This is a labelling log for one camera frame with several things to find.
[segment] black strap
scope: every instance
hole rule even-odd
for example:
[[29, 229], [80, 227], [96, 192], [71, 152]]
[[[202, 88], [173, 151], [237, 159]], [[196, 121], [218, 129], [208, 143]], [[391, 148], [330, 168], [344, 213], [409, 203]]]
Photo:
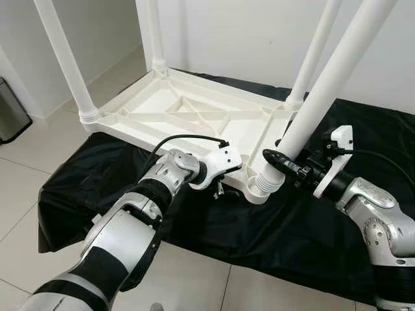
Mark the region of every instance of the black strap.
[[415, 267], [373, 266], [377, 294], [400, 303], [415, 303]]
[[102, 248], [92, 247], [85, 259], [69, 273], [94, 284], [111, 301], [128, 275], [121, 261]]
[[151, 243], [148, 245], [148, 248], [144, 252], [143, 256], [140, 258], [140, 261], [132, 270], [131, 274], [128, 276], [127, 280], [123, 283], [120, 288], [120, 292], [126, 292], [135, 288], [143, 279], [148, 268], [150, 267], [154, 256], [157, 253], [157, 250], [160, 246], [161, 237], [160, 231], [156, 231], [156, 234], [153, 236]]
[[155, 179], [142, 179], [132, 192], [140, 193], [152, 200], [164, 214], [172, 202], [172, 196], [167, 186]]
[[82, 286], [69, 281], [51, 280], [36, 290], [34, 295], [39, 293], [57, 293], [68, 295], [82, 300], [93, 311], [108, 311], [108, 306], [100, 297]]

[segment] black plastic sheet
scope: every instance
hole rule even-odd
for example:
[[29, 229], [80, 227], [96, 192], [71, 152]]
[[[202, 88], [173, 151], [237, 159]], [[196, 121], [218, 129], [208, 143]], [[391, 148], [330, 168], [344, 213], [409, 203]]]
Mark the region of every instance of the black plastic sheet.
[[[285, 100], [289, 89], [199, 75], [266, 97]], [[415, 176], [415, 116], [336, 100], [311, 137], [351, 124], [355, 148], [380, 152]], [[105, 213], [136, 184], [148, 152], [104, 133], [94, 133], [43, 186], [39, 200], [39, 251], [58, 251], [82, 240], [91, 219]], [[414, 194], [405, 179], [382, 160], [354, 155], [345, 171], [393, 194], [415, 217]], [[288, 185], [263, 205], [248, 203], [225, 186], [189, 187], [177, 195], [161, 227], [164, 241], [231, 264], [348, 299], [373, 303], [373, 271], [357, 226], [328, 200]]]

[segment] stainless steel trash can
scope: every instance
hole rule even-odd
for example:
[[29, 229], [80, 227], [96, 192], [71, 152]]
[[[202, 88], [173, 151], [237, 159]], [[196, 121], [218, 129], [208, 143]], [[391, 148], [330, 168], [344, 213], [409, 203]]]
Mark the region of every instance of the stainless steel trash can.
[[0, 77], [0, 144], [9, 143], [32, 124], [13, 91]]

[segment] white wall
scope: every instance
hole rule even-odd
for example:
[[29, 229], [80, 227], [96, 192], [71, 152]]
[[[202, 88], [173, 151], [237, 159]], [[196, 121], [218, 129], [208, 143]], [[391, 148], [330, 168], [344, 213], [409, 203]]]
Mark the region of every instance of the white wall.
[[[136, 1], [145, 6], [145, 0]], [[292, 87], [326, 0], [158, 2], [170, 67]], [[343, 1], [312, 84], [360, 3]], [[399, 0], [338, 97], [415, 113], [414, 29], [415, 1]]]
[[39, 115], [40, 111], [33, 98], [27, 91], [23, 81], [14, 69], [12, 63], [8, 60], [5, 52], [0, 45], [0, 75], [6, 79], [7, 84], [13, 89], [20, 102], [25, 103], [25, 108], [31, 115]]
[[[141, 43], [134, 0], [54, 3], [87, 82]], [[30, 114], [47, 117], [71, 98], [32, 0], [0, 0], [0, 44], [34, 101], [22, 100]]]
[[141, 45], [134, 0], [54, 0], [87, 82]]

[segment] tile floor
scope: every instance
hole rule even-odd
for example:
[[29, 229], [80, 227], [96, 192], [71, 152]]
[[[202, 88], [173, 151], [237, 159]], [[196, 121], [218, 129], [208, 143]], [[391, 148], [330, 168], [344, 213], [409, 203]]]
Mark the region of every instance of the tile floor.
[[[131, 52], [89, 90], [102, 106], [145, 74], [143, 53]], [[35, 123], [0, 146], [0, 310], [15, 310], [42, 282], [68, 269], [80, 244], [58, 253], [37, 252], [39, 188], [87, 138], [70, 100], [45, 123]], [[138, 288], [119, 294], [113, 310], [148, 311], [338, 310], [375, 308], [163, 243]]]

